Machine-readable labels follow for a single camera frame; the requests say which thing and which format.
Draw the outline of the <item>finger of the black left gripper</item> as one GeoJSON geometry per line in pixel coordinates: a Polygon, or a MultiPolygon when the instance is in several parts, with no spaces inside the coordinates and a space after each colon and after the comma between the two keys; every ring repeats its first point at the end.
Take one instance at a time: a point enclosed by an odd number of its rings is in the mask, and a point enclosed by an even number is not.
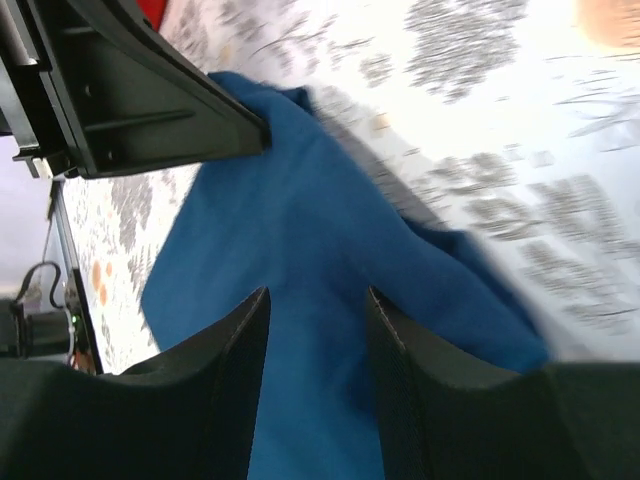
{"type": "Polygon", "coordinates": [[[261,153],[268,124],[156,32],[134,1],[24,1],[78,175],[261,153]]]}

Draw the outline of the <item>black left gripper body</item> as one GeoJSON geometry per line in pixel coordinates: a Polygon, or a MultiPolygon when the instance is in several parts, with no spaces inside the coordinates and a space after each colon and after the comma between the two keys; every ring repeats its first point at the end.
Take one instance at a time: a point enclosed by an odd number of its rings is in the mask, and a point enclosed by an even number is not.
{"type": "Polygon", "coordinates": [[[13,157],[41,179],[74,178],[78,171],[64,138],[56,104],[43,78],[50,64],[38,51],[24,1],[1,3],[1,135],[17,142],[13,157]]]}

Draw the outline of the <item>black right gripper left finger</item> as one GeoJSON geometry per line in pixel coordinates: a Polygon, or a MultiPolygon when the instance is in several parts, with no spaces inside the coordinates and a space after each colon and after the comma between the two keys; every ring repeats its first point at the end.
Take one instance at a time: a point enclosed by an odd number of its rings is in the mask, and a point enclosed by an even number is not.
{"type": "Polygon", "coordinates": [[[1,363],[5,479],[244,479],[270,322],[267,289],[119,375],[1,363]]]}

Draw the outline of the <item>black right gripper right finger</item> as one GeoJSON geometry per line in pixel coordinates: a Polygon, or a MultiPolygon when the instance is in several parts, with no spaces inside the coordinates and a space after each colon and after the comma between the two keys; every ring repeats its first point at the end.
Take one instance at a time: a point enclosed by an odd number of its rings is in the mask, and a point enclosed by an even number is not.
{"type": "Polygon", "coordinates": [[[376,290],[367,344],[389,479],[635,479],[639,367],[493,366],[376,290]]]}

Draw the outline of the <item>blue Mickey Mouse t-shirt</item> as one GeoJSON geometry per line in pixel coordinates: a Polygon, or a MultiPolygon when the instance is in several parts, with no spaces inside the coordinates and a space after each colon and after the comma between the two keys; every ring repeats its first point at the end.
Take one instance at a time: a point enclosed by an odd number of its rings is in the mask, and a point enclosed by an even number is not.
{"type": "Polygon", "coordinates": [[[523,372],[548,360],[525,309],[467,237],[406,222],[315,118],[304,89],[232,72],[213,80],[268,121],[272,146],[200,168],[141,306],[167,349],[269,289],[251,478],[382,477],[370,287],[494,365],[523,372]]]}

